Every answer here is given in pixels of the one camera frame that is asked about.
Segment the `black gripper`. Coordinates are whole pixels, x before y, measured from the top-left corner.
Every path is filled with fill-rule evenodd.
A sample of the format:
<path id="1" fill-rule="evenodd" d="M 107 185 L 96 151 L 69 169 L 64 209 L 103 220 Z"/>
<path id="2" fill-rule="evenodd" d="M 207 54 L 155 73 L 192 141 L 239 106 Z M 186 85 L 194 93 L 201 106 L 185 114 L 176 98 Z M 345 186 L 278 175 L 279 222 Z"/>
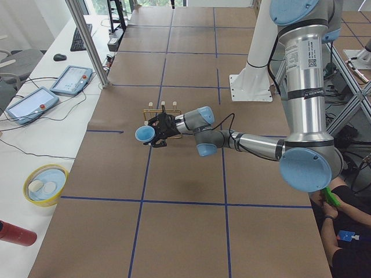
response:
<path id="1" fill-rule="evenodd" d="M 177 127 L 175 117 L 167 113 L 159 113 L 148 121 L 148 126 L 155 129 L 155 137 L 146 142 L 147 145 L 153 148 L 166 147 L 166 139 L 177 135 Z"/>

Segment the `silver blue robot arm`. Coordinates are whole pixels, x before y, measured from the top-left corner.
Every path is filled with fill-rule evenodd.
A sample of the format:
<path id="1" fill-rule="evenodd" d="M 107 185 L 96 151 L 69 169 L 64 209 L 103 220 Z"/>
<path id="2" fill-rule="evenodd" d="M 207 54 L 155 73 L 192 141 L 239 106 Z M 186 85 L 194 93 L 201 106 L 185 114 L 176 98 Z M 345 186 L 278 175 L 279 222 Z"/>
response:
<path id="1" fill-rule="evenodd" d="M 342 1 L 263 1 L 245 68 L 230 76 L 233 101 L 270 100 L 269 63 L 277 44 L 285 50 L 287 92 L 281 97 L 290 133 L 270 138 L 213 127 L 205 106 L 182 115 L 162 111 L 136 131 L 136 139 L 164 147 L 166 139 L 192 134 L 201 156 L 219 148 L 248 152 L 279 162 L 282 178 L 293 188 L 326 188 L 343 168 L 341 153 L 326 130 L 322 44 L 340 35 Z"/>

